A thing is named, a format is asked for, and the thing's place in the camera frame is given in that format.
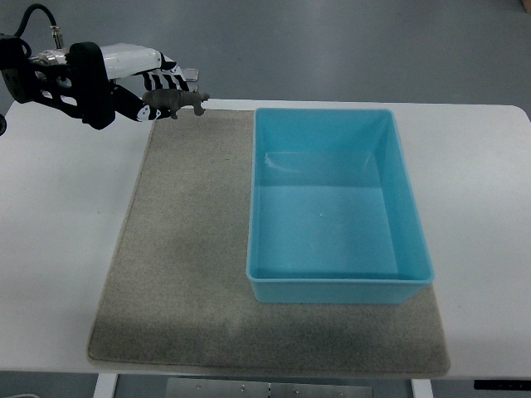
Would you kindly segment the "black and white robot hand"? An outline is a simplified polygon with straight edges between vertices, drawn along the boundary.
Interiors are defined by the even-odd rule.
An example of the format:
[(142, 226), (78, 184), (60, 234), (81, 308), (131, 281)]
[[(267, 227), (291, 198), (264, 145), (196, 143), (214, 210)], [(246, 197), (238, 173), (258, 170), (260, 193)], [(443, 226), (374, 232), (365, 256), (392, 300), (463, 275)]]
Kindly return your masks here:
[(189, 91), (177, 62), (153, 48), (119, 43), (100, 47), (116, 114), (133, 121), (171, 118), (167, 110), (157, 110), (142, 101), (145, 92), (155, 89)]

